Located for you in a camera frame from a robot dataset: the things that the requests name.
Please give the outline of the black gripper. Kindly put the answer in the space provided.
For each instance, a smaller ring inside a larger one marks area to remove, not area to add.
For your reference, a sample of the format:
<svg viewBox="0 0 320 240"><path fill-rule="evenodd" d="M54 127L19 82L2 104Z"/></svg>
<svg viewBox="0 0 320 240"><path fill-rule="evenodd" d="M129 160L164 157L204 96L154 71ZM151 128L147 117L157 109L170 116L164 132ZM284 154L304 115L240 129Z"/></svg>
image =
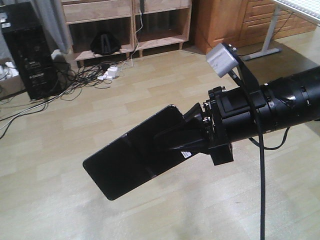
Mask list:
<svg viewBox="0 0 320 240"><path fill-rule="evenodd" d="M154 136L156 146L165 151L179 150L210 154L215 166L234 160L232 143L258 135L257 125L241 88L208 91L204 107L212 119L212 143L203 123L202 106L197 102L183 118L185 121Z"/></svg>

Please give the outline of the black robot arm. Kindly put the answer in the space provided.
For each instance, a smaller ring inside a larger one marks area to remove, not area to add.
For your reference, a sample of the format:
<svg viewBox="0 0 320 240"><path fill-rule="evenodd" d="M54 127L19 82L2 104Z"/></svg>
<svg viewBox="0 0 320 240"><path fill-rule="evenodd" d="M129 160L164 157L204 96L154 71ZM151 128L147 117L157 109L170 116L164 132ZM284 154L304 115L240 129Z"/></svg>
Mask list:
<svg viewBox="0 0 320 240"><path fill-rule="evenodd" d="M210 155L214 165L232 162L232 143L258 135L256 120L244 91L221 86L208 92L209 99L195 104L177 125L155 137L162 150ZM265 134L320 118L320 68L314 67L260 85L251 96Z"/></svg>

